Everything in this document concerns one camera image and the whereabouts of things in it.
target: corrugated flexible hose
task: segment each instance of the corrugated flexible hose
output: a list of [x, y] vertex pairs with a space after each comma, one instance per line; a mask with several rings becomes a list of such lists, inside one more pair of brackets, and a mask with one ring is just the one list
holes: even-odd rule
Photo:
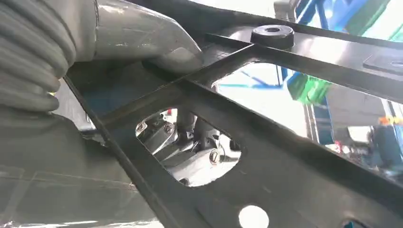
[[[133, 14], [140, 20], [131, 21]], [[159, 39], [168, 32], [172, 41]], [[175, 73], [188, 73], [201, 67], [200, 54], [174, 20], [125, 1], [0, 2], [0, 105], [56, 110], [58, 100], [49, 93], [59, 89], [59, 79], [75, 61], [150, 59]]]

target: bolt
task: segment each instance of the bolt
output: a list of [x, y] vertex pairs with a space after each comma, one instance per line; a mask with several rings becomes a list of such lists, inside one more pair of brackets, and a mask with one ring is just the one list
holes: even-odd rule
[[164, 126], [165, 133], [172, 134], [174, 130], [175, 130], [175, 127], [173, 126], [172, 123], [166, 123], [165, 124], [165, 126]]
[[212, 151], [210, 152], [209, 158], [210, 158], [210, 162], [211, 162], [213, 165], [216, 165], [216, 164], [218, 164], [218, 163], [220, 162], [220, 153], [218, 153], [217, 150], [212, 150]]
[[138, 132], [142, 132], [145, 128], [146, 128], [145, 123], [144, 123], [144, 122], [141, 122], [141, 123], [139, 123], [138, 126], [137, 126], [137, 131], [138, 131]]

